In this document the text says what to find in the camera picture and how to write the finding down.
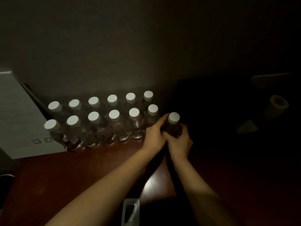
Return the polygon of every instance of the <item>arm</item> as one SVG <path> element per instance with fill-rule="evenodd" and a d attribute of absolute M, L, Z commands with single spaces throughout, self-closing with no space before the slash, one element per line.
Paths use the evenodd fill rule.
<path fill-rule="evenodd" d="M 106 225 L 141 171 L 163 147 L 166 140 L 160 133 L 160 127 L 167 116 L 147 128 L 139 151 L 71 201 L 46 226 Z"/>
<path fill-rule="evenodd" d="M 205 226 L 233 226 L 235 220 L 222 206 L 217 194 L 207 185 L 187 159 L 187 154 L 192 145 L 187 126 L 181 124 L 182 135 L 174 138 L 168 133 L 164 137 L 175 170 L 181 180 L 183 188 L 189 199 L 194 216 L 199 225 Z"/>

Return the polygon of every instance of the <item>plastic bottle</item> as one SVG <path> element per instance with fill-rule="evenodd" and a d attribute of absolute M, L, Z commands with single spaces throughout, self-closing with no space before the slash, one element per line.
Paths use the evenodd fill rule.
<path fill-rule="evenodd" d="M 173 137 L 177 137 L 180 129 L 180 115 L 176 112 L 169 114 L 168 118 L 165 120 L 164 124 L 161 127 L 161 131 L 165 131 Z"/>
<path fill-rule="evenodd" d="M 51 119 L 46 121 L 44 128 L 49 131 L 50 136 L 56 142 L 62 144 L 72 152 L 80 152 L 85 148 L 85 144 L 71 133 L 68 133 L 58 121 Z"/>
<path fill-rule="evenodd" d="M 141 104 L 136 100 L 136 95 L 134 93 L 128 93 L 126 95 L 126 115 L 129 115 L 129 111 L 132 108 L 137 108 L 139 111 L 142 109 Z"/>
<path fill-rule="evenodd" d="M 153 92 L 152 91 L 145 91 L 142 99 L 142 110 L 144 114 L 148 112 L 148 107 L 153 104 Z"/>
<path fill-rule="evenodd" d="M 123 117 L 118 110 L 112 110 L 109 113 L 111 119 L 111 129 L 115 134 L 115 138 L 120 143 L 127 143 L 130 140 L 129 129 Z"/>
<path fill-rule="evenodd" d="M 125 114 L 124 106 L 121 102 L 118 101 L 118 98 L 116 95 L 112 94 L 108 96 L 108 111 L 111 112 L 112 110 L 118 110 L 122 116 Z"/>
<path fill-rule="evenodd" d="M 57 101 L 51 102 L 48 105 L 48 109 L 53 113 L 53 117 L 60 124 L 65 124 L 67 122 L 67 119 L 72 116 L 72 114 L 65 108 L 63 108 L 62 105 Z"/>
<path fill-rule="evenodd" d="M 135 141 L 141 141 L 144 139 L 145 133 L 143 131 L 144 118 L 141 116 L 139 109 L 132 108 L 129 111 L 129 126 L 131 137 Z"/>
<path fill-rule="evenodd" d="M 72 133 L 83 141 L 89 148 L 97 148 L 101 140 L 92 132 L 90 127 L 82 123 L 78 116 L 71 116 L 67 119 L 67 125 L 70 126 Z"/>
<path fill-rule="evenodd" d="M 73 113 L 77 115 L 81 121 L 89 124 L 88 115 L 89 112 L 86 108 L 84 108 L 81 102 L 78 99 L 73 99 L 69 102 L 69 107 L 72 109 Z"/>
<path fill-rule="evenodd" d="M 108 109 L 106 105 L 99 101 L 98 97 L 91 97 L 89 99 L 89 105 L 91 106 L 92 111 L 98 112 L 101 117 L 108 116 Z"/>
<path fill-rule="evenodd" d="M 105 118 L 101 117 L 98 112 L 92 112 L 88 115 L 88 119 L 92 124 L 92 130 L 104 145 L 115 143 L 115 135 Z"/>
<path fill-rule="evenodd" d="M 152 104 L 148 107 L 148 112 L 145 114 L 145 126 L 144 129 L 153 126 L 160 119 L 160 115 L 158 113 L 158 106 Z"/>

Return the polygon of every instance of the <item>qr code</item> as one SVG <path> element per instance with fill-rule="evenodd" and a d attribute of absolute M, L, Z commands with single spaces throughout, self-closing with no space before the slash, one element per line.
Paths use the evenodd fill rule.
<path fill-rule="evenodd" d="M 43 137 L 45 143 L 53 143 L 54 140 L 51 137 Z"/>
<path fill-rule="evenodd" d="M 30 141 L 31 141 L 31 143 L 33 145 L 42 144 L 42 141 L 39 138 L 37 138 L 37 139 L 30 139 Z"/>

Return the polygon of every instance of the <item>hand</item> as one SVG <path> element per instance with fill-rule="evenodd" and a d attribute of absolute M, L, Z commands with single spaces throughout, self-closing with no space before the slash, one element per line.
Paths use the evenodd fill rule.
<path fill-rule="evenodd" d="M 161 135 L 160 128 L 168 117 L 168 113 L 161 117 L 156 124 L 146 129 L 146 136 L 144 139 L 144 149 L 149 149 L 153 153 L 158 153 L 164 146 L 166 139 Z"/>
<path fill-rule="evenodd" d="M 180 125 L 182 127 L 182 134 L 177 138 L 172 137 L 167 132 L 163 133 L 163 136 L 168 141 L 168 148 L 169 148 L 171 159 L 173 161 L 187 159 L 189 149 L 193 144 L 188 134 L 187 125 L 184 124 L 180 124 Z"/>

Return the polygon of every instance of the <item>table surface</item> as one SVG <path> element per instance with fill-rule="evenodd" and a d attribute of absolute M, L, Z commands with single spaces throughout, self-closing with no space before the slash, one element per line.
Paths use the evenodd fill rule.
<path fill-rule="evenodd" d="M 3 207 L 0 225 L 44 225 L 77 195 L 121 165 L 143 141 L 100 146 L 22 160 Z M 191 208 L 163 149 L 147 167 L 128 198 L 141 200 L 141 225 L 195 223 Z M 204 157 L 194 144 L 189 160 L 243 225 L 300 225 L 300 183 L 279 181 L 269 159 Z M 276 164 L 283 164 L 283 158 Z M 119 208 L 110 225 L 120 225 Z"/>

